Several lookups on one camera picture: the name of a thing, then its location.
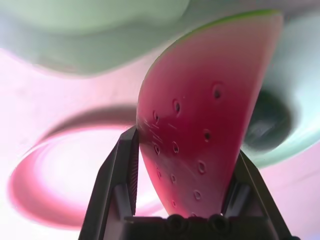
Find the green watermelon rind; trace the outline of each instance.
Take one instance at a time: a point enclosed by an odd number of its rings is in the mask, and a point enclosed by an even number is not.
[[[213,26],[220,25],[220,24],[234,22],[236,20],[242,20],[242,19],[253,18],[253,17],[272,16],[272,15],[278,15],[278,14],[281,14],[281,11],[276,10],[276,9],[260,9],[260,10],[242,12],[242,13],[238,13],[235,15],[226,16],[226,17],[220,18],[218,20],[209,22],[203,26],[200,26],[200,27],[194,29],[193,31],[187,33],[186,35],[180,37],[179,39],[177,39],[173,44],[171,44],[169,47],[167,47],[162,52],[162,54],[154,61],[154,63],[152,64],[152,66],[150,67],[149,70],[151,70],[152,67],[154,66],[154,64],[157,62],[157,60],[160,59],[164,54],[166,54],[167,51],[169,51],[172,47],[174,47],[176,44],[179,44],[181,41],[186,40],[188,37],[191,37],[192,35],[200,32],[202,30],[205,30],[205,29],[208,29]]]

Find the red watermelon flesh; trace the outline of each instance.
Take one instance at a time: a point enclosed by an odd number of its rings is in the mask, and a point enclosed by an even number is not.
[[[140,149],[167,212],[221,212],[283,26],[260,10],[213,22],[171,45],[139,93]]]

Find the screw hole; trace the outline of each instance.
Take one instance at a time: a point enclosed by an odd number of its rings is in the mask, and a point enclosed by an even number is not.
[[[203,161],[198,161],[198,170],[200,174],[206,173],[206,164]]]
[[[194,195],[195,200],[199,201],[201,199],[201,194],[199,191],[195,190],[193,192],[193,195]]]
[[[160,148],[158,145],[154,144],[154,151],[155,151],[155,154],[159,155],[160,154]]]
[[[213,215],[209,218],[212,228],[219,234],[226,234],[230,229],[229,221],[221,215]]]
[[[178,147],[178,144],[174,141],[172,142],[172,145],[173,145],[173,151],[174,153],[178,153],[179,152],[179,147]]]
[[[176,177],[173,174],[171,174],[171,181],[173,184],[177,183]]]
[[[159,116],[157,115],[156,111],[153,111],[153,119],[155,120],[156,124],[159,122]]]
[[[168,230],[173,234],[182,234],[188,228],[188,222],[182,216],[173,214],[166,220]]]

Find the watermelon seed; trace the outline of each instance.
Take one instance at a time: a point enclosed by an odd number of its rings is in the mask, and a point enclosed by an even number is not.
[[[153,111],[153,118],[155,120],[155,123],[157,124],[159,122],[159,116],[157,115],[156,111]]]
[[[174,107],[174,110],[177,114],[180,113],[180,104],[177,100],[173,101],[173,107]]]
[[[158,146],[158,145],[156,145],[156,144],[154,144],[154,151],[155,151],[155,153],[156,153],[157,155],[159,155],[159,154],[160,154],[159,146]]]
[[[209,131],[208,129],[205,129],[205,130],[203,131],[203,133],[204,133],[204,140],[205,140],[206,142],[209,142],[209,140],[211,139],[211,133],[210,133],[210,131]]]
[[[173,145],[173,151],[174,153],[178,153],[179,152],[179,147],[177,145],[177,143],[175,141],[172,142],[172,145]]]
[[[199,201],[201,199],[201,194],[199,191],[195,190],[193,192],[195,200]]]
[[[214,99],[218,100],[218,99],[221,98],[221,95],[222,95],[221,89],[222,89],[222,85],[219,84],[219,83],[218,83],[218,84],[215,84],[215,85],[213,86],[212,94],[213,94]]]
[[[162,177],[161,172],[157,169],[157,170],[156,170],[156,173],[157,173],[157,175],[158,175],[158,178],[160,179],[160,178]]]
[[[221,97],[221,92],[216,89],[216,90],[213,92],[213,96],[214,96],[215,99],[219,99],[219,98]]]
[[[198,170],[201,174],[206,173],[206,164],[203,161],[198,161]]]
[[[171,182],[172,182],[173,184],[176,184],[176,183],[177,183],[176,177],[175,177],[173,174],[171,174]]]

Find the watermelon slice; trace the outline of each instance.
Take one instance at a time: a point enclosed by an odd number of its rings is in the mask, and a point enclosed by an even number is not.
[[[150,68],[136,121],[169,214],[221,212],[282,26],[276,10],[227,17],[179,39]]]

